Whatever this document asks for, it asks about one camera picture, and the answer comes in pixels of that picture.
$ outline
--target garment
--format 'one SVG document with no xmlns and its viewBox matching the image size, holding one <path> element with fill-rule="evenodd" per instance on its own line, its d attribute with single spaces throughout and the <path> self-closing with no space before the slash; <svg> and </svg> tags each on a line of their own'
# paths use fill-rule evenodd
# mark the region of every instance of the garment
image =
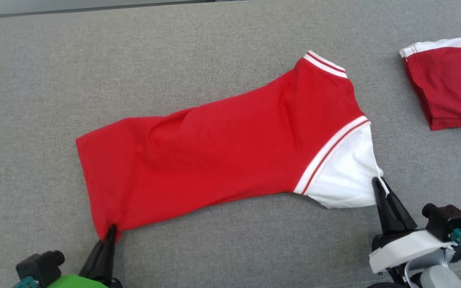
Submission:
<svg viewBox="0 0 461 288">
<path fill-rule="evenodd" d="M 461 38 L 418 42 L 399 54 L 430 129 L 461 127 Z"/>
<path fill-rule="evenodd" d="M 295 192 L 375 204 L 370 122 L 340 66 L 312 51 L 254 91 L 76 140 L 99 237 L 212 204 Z"/>
</svg>

